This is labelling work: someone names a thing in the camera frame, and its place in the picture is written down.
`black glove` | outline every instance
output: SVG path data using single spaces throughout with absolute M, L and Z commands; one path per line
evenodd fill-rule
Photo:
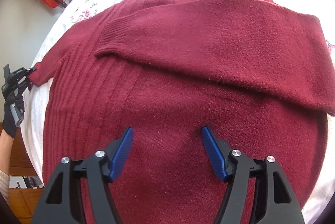
M 15 96 L 14 94 L 9 95 L 5 102 L 5 117 L 2 122 L 2 128 L 5 130 L 5 132 L 15 138 L 17 127 L 15 125 L 15 121 L 12 115 L 12 111 L 10 109 L 10 106 L 12 104 L 15 104 L 20 110 L 23 110 L 24 113 L 24 101 L 22 95 Z

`human arm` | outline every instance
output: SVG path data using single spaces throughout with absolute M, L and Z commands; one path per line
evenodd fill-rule
M 0 192 L 8 203 L 9 188 L 9 160 L 14 138 L 9 136 L 5 130 L 0 135 Z
M 10 109 L 11 104 L 15 104 L 24 112 L 24 102 L 22 95 L 9 96 L 4 105 L 5 116 L 2 122 L 3 130 L 0 135 L 0 192 L 6 202 L 8 202 L 10 155 L 17 131 L 17 127 Z

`white wall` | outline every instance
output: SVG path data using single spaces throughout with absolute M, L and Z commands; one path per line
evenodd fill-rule
M 31 64 L 64 9 L 51 9 L 42 0 L 0 0 L 0 85 L 2 68 L 11 70 Z M 3 96 L 0 95 L 0 121 L 3 120 Z

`blue gripper pad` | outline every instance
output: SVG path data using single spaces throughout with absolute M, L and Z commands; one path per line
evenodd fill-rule
M 111 172 L 109 177 L 112 181 L 115 181 L 120 177 L 123 166 L 127 160 L 128 154 L 134 143 L 134 134 L 131 128 L 123 135 L 123 138 L 110 162 Z
M 201 138 L 215 175 L 225 181 L 228 177 L 225 158 L 207 127 L 202 129 Z

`beige sleeve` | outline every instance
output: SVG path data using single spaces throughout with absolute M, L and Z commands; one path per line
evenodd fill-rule
M 0 170 L 0 192 L 8 203 L 9 176 Z

